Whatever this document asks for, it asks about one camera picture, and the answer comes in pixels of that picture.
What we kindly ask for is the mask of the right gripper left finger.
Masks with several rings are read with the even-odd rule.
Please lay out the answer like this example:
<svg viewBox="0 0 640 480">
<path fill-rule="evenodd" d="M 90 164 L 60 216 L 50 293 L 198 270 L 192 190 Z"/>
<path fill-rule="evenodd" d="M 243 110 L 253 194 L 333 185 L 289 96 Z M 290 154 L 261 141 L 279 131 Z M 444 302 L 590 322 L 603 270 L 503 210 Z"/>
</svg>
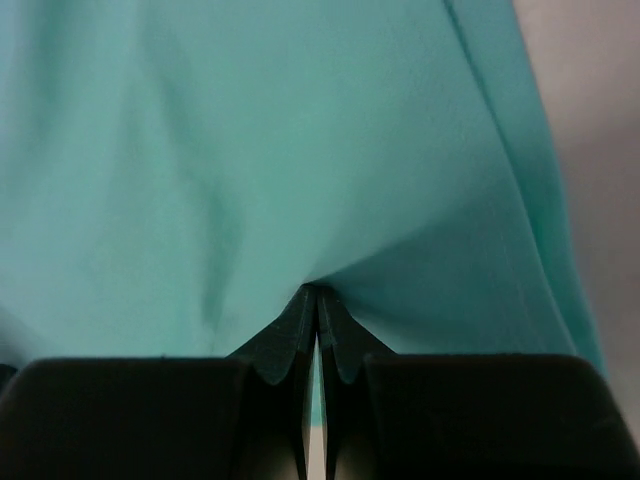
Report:
<svg viewBox="0 0 640 480">
<path fill-rule="evenodd" d="M 248 366 L 235 479 L 308 477 L 316 292 L 302 286 L 281 314 L 229 357 Z"/>
</svg>

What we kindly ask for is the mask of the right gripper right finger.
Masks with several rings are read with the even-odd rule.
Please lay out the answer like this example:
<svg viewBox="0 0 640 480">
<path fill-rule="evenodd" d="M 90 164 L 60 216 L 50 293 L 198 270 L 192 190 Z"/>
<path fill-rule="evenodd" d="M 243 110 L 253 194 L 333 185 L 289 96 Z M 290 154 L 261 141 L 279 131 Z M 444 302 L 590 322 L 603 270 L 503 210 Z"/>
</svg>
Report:
<svg viewBox="0 0 640 480">
<path fill-rule="evenodd" d="M 394 352 L 328 287 L 319 289 L 317 319 L 326 477 L 377 479 L 377 427 L 365 363 Z"/>
</svg>

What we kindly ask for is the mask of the mint green t shirt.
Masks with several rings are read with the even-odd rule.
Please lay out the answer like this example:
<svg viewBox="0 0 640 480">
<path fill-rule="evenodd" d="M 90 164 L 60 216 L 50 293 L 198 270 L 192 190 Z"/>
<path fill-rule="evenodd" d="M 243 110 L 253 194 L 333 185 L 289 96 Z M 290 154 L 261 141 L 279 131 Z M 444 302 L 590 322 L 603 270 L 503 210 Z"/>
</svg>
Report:
<svg viewBox="0 0 640 480">
<path fill-rule="evenodd" d="M 225 355 L 307 282 L 603 368 L 510 2 L 2 3 L 3 363 Z"/>
</svg>

